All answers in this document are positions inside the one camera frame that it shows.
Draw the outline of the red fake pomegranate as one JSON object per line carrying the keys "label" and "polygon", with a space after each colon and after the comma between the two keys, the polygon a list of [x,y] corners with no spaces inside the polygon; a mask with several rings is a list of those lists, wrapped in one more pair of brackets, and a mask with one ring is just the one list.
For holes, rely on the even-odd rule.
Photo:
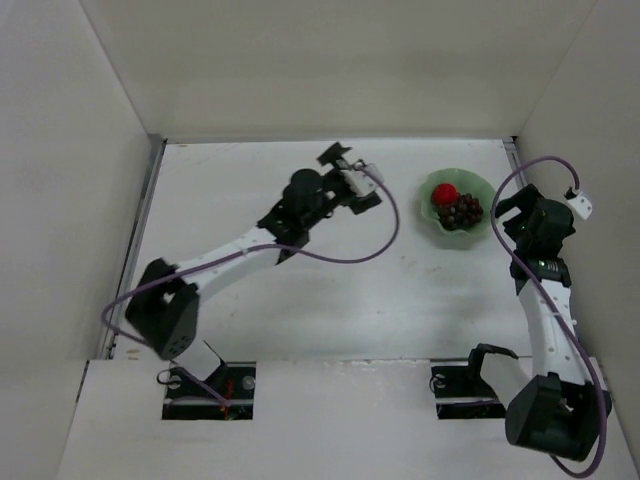
{"label": "red fake pomegranate", "polygon": [[450,183],[440,183],[435,186],[431,192],[431,202],[437,207],[451,205],[457,201],[459,197],[458,190]]}

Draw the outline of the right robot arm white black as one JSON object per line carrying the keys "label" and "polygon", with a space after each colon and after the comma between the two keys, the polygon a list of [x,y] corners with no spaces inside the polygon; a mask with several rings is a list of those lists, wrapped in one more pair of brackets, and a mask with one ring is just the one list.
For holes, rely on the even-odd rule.
{"label": "right robot arm white black", "polygon": [[517,355],[480,344],[470,356],[475,375],[506,409],[507,441],[556,458],[585,460],[611,411],[606,390],[595,388],[573,342],[571,277],[559,253],[574,234],[570,208],[545,198],[533,185],[497,203],[495,214],[519,212],[504,224],[515,243],[510,274],[525,312],[532,351],[526,374]]}

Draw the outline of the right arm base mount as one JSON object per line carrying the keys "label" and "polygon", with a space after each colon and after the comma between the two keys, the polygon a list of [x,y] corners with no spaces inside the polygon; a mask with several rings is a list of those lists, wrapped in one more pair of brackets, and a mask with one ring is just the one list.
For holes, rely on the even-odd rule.
{"label": "right arm base mount", "polygon": [[432,363],[429,388],[439,420],[505,417],[506,409],[494,390],[465,362]]}

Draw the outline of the dark red fake grapes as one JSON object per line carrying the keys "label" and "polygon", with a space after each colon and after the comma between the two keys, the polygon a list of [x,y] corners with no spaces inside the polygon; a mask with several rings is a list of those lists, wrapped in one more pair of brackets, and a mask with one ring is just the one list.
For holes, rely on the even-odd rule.
{"label": "dark red fake grapes", "polygon": [[437,208],[441,226],[448,231],[469,230],[484,218],[478,198],[471,194],[459,195],[451,204]]}

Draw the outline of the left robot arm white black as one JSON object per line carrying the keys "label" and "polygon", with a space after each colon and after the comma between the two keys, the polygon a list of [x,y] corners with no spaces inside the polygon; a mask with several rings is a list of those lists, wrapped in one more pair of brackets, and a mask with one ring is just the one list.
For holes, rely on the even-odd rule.
{"label": "left robot arm white black", "polygon": [[202,303],[244,277],[300,253],[310,231],[339,207],[359,215],[381,203],[378,169],[350,163],[347,148],[334,143],[318,162],[327,172],[301,169],[280,200],[238,239],[188,262],[159,258],[145,269],[131,293],[125,317],[160,359],[174,360],[192,349]]}

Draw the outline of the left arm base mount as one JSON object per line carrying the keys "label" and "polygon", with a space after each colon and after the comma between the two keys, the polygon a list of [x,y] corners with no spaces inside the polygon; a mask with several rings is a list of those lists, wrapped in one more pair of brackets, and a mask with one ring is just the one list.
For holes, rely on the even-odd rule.
{"label": "left arm base mount", "polygon": [[256,388],[257,365],[225,363],[206,384],[222,396],[227,405],[183,371],[173,367],[161,370],[156,383],[164,388],[163,420],[179,421],[235,421],[252,420]]}

